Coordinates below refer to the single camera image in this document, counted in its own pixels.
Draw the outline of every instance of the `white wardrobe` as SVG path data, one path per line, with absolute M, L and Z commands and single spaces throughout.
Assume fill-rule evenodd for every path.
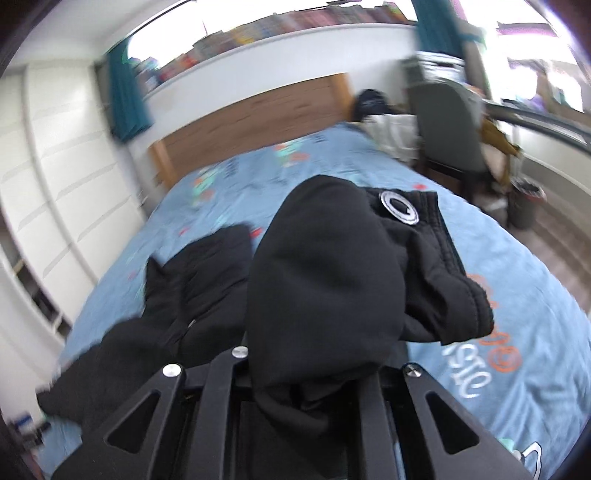
M 0 205 L 12 241 L 0 255 L 8 282 L 0 288 L 17 292 L 11 308 L 22 310 L 0 317 L 0 390 L 16 375 L 19 392 L 30 387 L 23 406 L 34 407 L 63 336 L 145 221 L 119 169 L 90 63 L 30 64 L 0 79 Z M 0 391 L 0 407 L 10 393 Z

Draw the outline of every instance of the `triangular cutout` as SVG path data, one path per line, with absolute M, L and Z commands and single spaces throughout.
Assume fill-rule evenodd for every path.
M 138 453 L 142 448 L 148 426 L 160 399 L 158 392 L 146 399 L 107 437 L 107 443 L 129 453 Z
M 427 403 L 435 419 L 443 448 L 450 455 L 475 447 L 480 441 L 478 435 L 457 416 L 451 407 L 435 392 L 427 394 Z

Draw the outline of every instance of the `metal grommet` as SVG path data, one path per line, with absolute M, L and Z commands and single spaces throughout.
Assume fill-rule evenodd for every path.
M 386 208 L 386 210 L 389 211 L 394 217 L 396 217 L 402 223 L 406 223 L 407 225 L 416 225 L 418 223 L 417 209 L 402 195 L 395 192 L 391 192 L 389 190 L 384 190 L 380 194 L 379 198 L 382 200 L 382 204 Z M 407 208 L 407 211 L 401 212 L 400 210 L 395 208 L 394 205 L 392 205 L 392 200 L 396 200 L 397 202 L 402 203 Z

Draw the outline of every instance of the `teal curtain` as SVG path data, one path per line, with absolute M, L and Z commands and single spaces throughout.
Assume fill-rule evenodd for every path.
M 462 36 L 449 0 L 412 0 L 420 48 L 464 58 Z
M 113 134 L 122 142 L 131 140 L 153 123 L 128 60 L 128 45 L 129 39 L 126 38 L 107 53 Z

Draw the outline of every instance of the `wooden headboard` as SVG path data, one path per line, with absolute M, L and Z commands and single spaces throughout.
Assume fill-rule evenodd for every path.
M 197 168 L 350 120 L 352 105 L 346 73 L 306 80 L 195 120 L 153 143 L 150 153 L 170 189 Z

